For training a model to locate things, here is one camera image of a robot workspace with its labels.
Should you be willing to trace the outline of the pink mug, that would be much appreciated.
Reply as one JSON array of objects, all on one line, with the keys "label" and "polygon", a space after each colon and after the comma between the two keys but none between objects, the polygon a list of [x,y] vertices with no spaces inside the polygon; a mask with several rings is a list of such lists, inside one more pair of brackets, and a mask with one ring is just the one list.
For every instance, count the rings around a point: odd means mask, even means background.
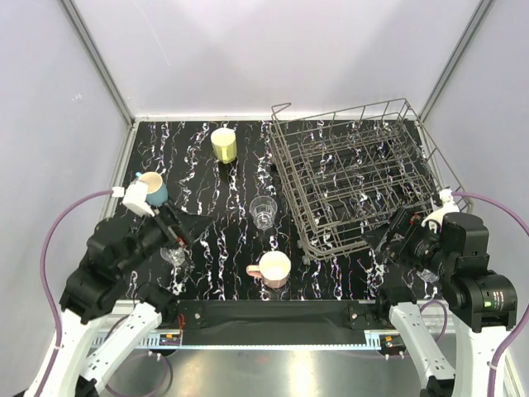
[{"label": "pink mug", "polygon": [[245,270],[248,276],[261,279],[268,288],[280,289],[288,281],[291,261],[281,251],[269,251],[257,265],[248,265]]}]

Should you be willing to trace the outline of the yellow mug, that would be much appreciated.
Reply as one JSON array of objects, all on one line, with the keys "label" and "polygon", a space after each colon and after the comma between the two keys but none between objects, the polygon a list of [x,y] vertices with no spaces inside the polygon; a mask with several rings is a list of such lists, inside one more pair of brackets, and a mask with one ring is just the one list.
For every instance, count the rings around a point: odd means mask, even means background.
[{"label": "yellow mug", "polygon": [[220,162],[229,164],[236,159],[236,132],[233,129],[218,128],[211,134],[210,139],[214,153]]}]

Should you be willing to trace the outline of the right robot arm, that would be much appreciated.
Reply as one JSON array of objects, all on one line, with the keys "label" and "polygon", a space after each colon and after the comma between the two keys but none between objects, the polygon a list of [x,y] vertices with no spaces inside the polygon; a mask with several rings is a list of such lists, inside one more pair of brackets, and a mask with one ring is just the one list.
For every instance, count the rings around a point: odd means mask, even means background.
[{"label": "right robot arm", "polygon": [[401,208],[388,224],[364,234],[376,253],[438,279],[452,314],[456,364],[451,366],[406,287],[382,289],[374,318],[395,328],[421,381],[422,396],[493,396],[503,387],[505,344],[514,337],[517,292],[488,269],[488,229],[460,212],[422,219]]}]

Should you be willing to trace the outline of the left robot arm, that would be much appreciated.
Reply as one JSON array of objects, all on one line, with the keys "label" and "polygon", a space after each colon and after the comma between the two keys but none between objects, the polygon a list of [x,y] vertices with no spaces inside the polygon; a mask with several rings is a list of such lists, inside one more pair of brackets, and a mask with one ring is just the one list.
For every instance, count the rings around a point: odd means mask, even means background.
[{"label": "left robot arm", "polygon": [[107,218],[94,229],[79,267],[68,277],[57,325],[45,360],[27,396],[98,396],[138,343],[156,328],[179,319],[176,296],[160,285],[143,299],[95,351],[98,330],[126,292],[126,277],[161,248],[193,246],[212,218],[186,213],[171,203],[132,230],[122,218]]}]

